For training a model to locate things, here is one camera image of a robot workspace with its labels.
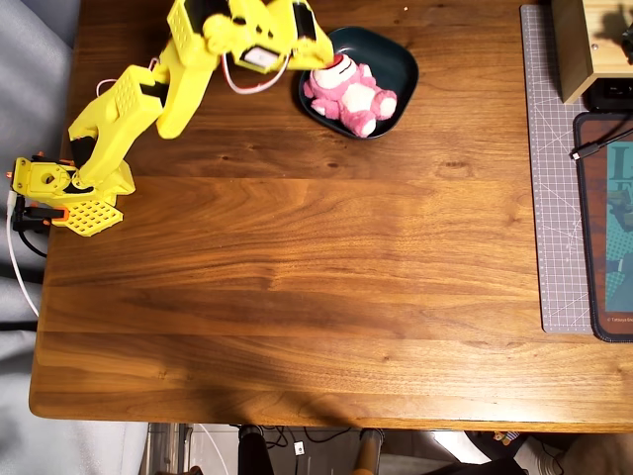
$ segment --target mouse pad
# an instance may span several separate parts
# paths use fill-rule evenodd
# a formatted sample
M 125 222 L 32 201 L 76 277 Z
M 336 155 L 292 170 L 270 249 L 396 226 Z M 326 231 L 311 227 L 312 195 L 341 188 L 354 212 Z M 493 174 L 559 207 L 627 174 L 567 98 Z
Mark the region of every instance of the mouse pad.
M 581 114 L 576 146 L 627 129 L 627 115 Z M 591 324 L 605 341 L 633 341 L 633 135 L 579 160 Z

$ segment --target yellow robotic arm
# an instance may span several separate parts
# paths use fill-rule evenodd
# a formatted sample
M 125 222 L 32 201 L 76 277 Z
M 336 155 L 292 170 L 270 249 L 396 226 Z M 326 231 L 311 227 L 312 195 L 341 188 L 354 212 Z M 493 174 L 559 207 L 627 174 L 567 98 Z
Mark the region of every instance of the yellow robotic arm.
M 19 158 L 17 193 L 68 210 L 56 226 L 93 236 L 121 221 L 118 195 L 135 191 L 128 150 L 152 123 L 164 139 L 178 137 L 202 102 L 223 55 L 257 72 L 319 69 L 332 44 L 305 0 L 175 0 L 171 39 L 154 69 L 132 65 L 92 101 L 68 129 L 73 161 Z

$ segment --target dark green bowl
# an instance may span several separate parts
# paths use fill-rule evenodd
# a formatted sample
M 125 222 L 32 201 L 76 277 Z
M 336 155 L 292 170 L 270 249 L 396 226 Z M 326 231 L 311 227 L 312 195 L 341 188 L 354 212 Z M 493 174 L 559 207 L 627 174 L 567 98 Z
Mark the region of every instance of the dark green bowl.
M 357 63 L 369 64 L 378 85 L 383 89 L 391 89 L 398 95 L 398 106 L 392 118 L 378 121 L 376 130 L 367 139 L 375 139 L 386 134 L 403 116 L 417 85 L 419 71 L 415 58 L 404 47 L 364 28 L 339 28 L 328 36 L 332 40 L 335 53 L 344 53 Z M 299 80 L 299 102 L 308 115 L 345 136 L 363 139 L 352 134 L 340 122 L 327 119 L 310 107 L 312 99 L 308 99 L 304 94 L 304 82 L 309 77 L 310 72 L 304 71 Z

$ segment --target wooden box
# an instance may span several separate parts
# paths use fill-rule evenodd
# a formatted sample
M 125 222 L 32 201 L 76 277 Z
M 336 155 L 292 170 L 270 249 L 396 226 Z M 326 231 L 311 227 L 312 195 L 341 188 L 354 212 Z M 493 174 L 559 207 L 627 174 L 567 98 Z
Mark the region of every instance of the wooden box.
M 631 77 L 622 34 L 633 22 L 633 0 L 553 0 L 563 101 L 575 102 L 602 77 Z

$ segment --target grid pattern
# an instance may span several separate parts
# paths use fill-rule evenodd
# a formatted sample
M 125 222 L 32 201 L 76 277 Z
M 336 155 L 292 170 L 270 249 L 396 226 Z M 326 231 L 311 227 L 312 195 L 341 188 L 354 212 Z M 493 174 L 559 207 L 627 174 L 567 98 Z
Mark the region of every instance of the grid pattern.
M 549 6 L 521 7 L 532 192 L 543 330 L 591 333 L 587 269 L 573 121 L 582 100 L 566 106 Z

